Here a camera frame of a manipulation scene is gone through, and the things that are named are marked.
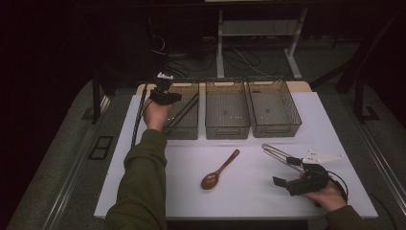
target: black tongs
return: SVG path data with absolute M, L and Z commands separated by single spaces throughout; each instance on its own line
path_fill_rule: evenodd
M 284 163 L 284 165 L 294 169 L 299 173 L 302 173 L 304 171 L 303 167 L 300 166 L 302 163 L 301 159 L 295 158 L 282 150 L 276 149 L 266 144 L 263 144 L 262 148 L 263 152 Z

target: metal mesh basket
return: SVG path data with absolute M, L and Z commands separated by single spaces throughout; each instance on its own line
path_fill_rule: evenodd
M 284 80 L 248 78 L 254 137 L 293 137 L 302 120 Z
M 198 138 L 198 79 L 173 80 L 170 93 L 179 93 L 182 100 L 174 104 L 163 131 L 168 140 L 196 140 Z
M 243 79 L 207 79 L 206 138 L 246 139 L 250 118 Z

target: dark floor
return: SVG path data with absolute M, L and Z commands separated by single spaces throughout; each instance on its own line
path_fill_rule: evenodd
M 330 38 L 300 41 L 295 59 L 303 74 L 303 81 L 315 81 L 341 65 L 352 57 L 358 47 L 357 43 L 338 44 L 336 47 L 331 44 Z M 293 81 L 282 53 L 282 49 L 288 45 L 283 38 L 261 42 L 254 40 L 245 42 L 243 46 L 230 41 L 225 43 L 225 47 L 226 45 L 232 47 L 225 54 L 226 77 L 258 76 L 267 73 L 285 76 Z M 249 60 L 256 70 L 247 65 L 240 55 Z M 208 53 L 203 60 L 177 58 L 172 60 L 169 66 L 175 69 L 173 71 L 178 77 L 215 77 L 214 57 L 213 53 Z M 388 181 L 376 167 L 371 147 L 353 117 L 353 90 L 347 95 L 339 95 L 334 89 L 339 78 L 340 76 L 337 76 L 328 80 L 313 88 L 313 91 L 318 92 L 362 183 L 367 191 L 373 194 L 371 199 L 379 218 L 369 221 L 378 226 L 378 229 L 394 229 L 392 217 L 398 229 L 406 229 L 405 215 L 399 208 Z M 45 229 L 102 229 L 102 219 L 94 218 L 93 213 L 132 93 L 133 90 L 121 89 L 114 97 L 109 97 L 109 105 L 103 111 L 101 119 L 97 124 L 91 125 L 90 120 L 82 120 L 86 110 L 92 107 L 91 84 L 89 82 L 83 86 L 21 200 L 9 229 L 42 229 L 43 226 L 46 226 Z M 379 120 L 367 121 L 361 126 L 371 133 L 374 143 L 383 152 L 399 182 L 404 185 L 406 131 L 372 88 L 367 86 L 365 95 L 365 105 L 373 108 Z M 96 137 L 103 135 L 114 137 L 107 158 L 103 161 L 88 160 L 87 154 Z M 389 213 L 380 205 L 379 200 L 388 208 Z M 60 207 L 59 211 L 53 210 L 54 204 Z M 312 219 L 308 222 L 308 229 L 325 229 L 325 225 L 322 219 Z

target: hand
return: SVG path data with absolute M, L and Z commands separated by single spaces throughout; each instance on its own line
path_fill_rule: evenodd
M 160 105 L 151 99 L 147 99 L 143 108 L 143 117 L 147 128 L 162 131 L 162 126 L 167 120 L 172 108 L 173 104 Z
M 331 181 L 319 192 L 311 192 L 302 196 L 316 201 L 328 213 L 347 206 L 347 202 L 341 196 L 340 191 Z

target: black wall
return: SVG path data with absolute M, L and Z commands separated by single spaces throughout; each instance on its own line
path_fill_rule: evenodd
M 1 6 L 4 229 L 71 102 L 91 79 L 92 52 L 86 50 L 90 45 L 71 14 L 71 2 L 10 1 Z

